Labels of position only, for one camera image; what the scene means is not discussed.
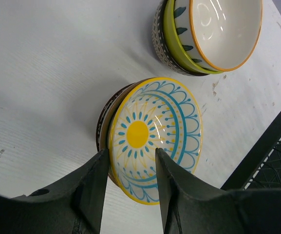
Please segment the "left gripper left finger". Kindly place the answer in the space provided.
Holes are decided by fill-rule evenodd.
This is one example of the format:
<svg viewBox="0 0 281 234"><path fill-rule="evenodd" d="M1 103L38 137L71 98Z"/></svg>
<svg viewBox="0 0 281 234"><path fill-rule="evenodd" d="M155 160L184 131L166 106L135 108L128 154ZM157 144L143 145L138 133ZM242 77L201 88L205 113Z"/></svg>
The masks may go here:
<svg viewBox="0 0 281 234"><path fill-rule="evenodd" d="M110 159L102 149L58 181L12 199L11 234L98 234Z"/></svg>

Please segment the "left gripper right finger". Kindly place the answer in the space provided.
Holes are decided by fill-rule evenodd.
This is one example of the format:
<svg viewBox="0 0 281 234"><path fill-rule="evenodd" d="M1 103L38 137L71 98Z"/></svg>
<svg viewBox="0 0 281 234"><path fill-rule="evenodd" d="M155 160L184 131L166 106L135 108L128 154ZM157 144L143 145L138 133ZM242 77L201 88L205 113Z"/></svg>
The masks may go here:
<svg viewBox="0 0 281 234"><path fill-rule="evenodd" d="M165 234L214 234L222 230L214 199L225 192L176 164L161 148L155 150L160 211Z"/></svg>

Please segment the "red patterned bowl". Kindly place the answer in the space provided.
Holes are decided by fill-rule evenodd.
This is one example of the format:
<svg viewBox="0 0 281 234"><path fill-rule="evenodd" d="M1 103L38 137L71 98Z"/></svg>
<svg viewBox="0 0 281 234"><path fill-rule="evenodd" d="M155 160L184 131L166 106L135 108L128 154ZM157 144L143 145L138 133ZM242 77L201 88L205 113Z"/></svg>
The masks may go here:
<svg viewBox="0 0 281 234"><path fill-rule="evenodd" d="M95 134L96 148L98 152L101 149L107 148L108 146L107 141L108 141L108 133L110 130L110 124L118 107L120 106L124 98L128 95L128 93L139 83L140 82L135 82L121 88L108 100L108 102L102 109L97 122L96 134Z"/></svg>

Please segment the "teal striped yellow bowl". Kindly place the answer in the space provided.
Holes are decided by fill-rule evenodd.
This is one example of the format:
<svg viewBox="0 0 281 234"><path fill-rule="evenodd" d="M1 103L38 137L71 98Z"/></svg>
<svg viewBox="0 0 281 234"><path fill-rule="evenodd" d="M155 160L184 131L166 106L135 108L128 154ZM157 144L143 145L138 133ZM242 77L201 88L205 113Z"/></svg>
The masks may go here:
<svg viewBox="0 0 281 234"><path fill-rule="evenodd" d="M112 119L108 149L113 177L130 199L157 205L155 150L163 149L193 173L202 143L201 113L191 91L172 78L149 78L127 94Z"/></svg>

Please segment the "dark brown ribbed bowl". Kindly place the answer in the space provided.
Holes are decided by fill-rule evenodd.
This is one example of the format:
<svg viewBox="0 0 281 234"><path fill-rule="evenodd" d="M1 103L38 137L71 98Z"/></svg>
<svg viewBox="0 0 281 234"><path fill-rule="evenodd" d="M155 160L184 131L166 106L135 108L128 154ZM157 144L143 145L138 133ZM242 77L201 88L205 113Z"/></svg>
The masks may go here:
<svg viewBox="0 0 281 234"><path fill-rule="evenodd" d="M163 15L166 7L166 0L160 1L154 16L154 21L151 30L151 38L154 50L160 59L160 61L165 64L171 70L185 76L196 76L202 77L207 76L206 73L201 73L197 71L187 71L181 67L172 57L169 52L165 42L164 33L163 33Z"/></svg>

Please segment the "white blue leaf bowl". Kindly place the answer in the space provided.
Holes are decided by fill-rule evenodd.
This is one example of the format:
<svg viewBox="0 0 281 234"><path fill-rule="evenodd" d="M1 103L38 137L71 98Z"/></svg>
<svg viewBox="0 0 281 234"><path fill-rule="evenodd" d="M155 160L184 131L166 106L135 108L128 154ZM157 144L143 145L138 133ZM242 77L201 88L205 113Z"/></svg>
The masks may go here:
<svg viewBox="0 0 281 234"><path fill-rule="evenodd" d="M233 71L252 55L262 27L261 0L175 0L181 45L199 66Z"/></svg>

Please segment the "mint green bowl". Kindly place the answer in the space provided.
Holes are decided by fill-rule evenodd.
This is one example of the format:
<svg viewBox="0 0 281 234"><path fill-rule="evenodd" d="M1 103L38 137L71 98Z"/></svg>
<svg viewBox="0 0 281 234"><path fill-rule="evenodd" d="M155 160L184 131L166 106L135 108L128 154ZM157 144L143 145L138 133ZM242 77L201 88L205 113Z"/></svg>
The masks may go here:
<svg viewBox="0 0 281 234"><path fill-rule="evenodd" d="M106 103L99 116L97 127L96 127L96 147L99 151L106 147L107 132L109 128L110 121L119 107L122 100L120 96L122 90L116 92Z"/></svg>

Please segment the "lime green bowl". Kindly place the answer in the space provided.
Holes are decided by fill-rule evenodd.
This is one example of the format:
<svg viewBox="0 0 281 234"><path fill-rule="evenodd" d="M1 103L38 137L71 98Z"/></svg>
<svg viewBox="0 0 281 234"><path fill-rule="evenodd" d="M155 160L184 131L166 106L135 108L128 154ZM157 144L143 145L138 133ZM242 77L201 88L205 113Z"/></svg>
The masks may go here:
<svg viewBox="0 0 281 234"><path fill-rule="evenodd" d="M211 71L201 67L188 56L185 48L190 49L191 46L183 46L177 35L174 21L174 2L174 0L167 0L163 13L163 33L171 57L177 62L180 68L191 74L209 75L222 73L221 71Z"/></svg>

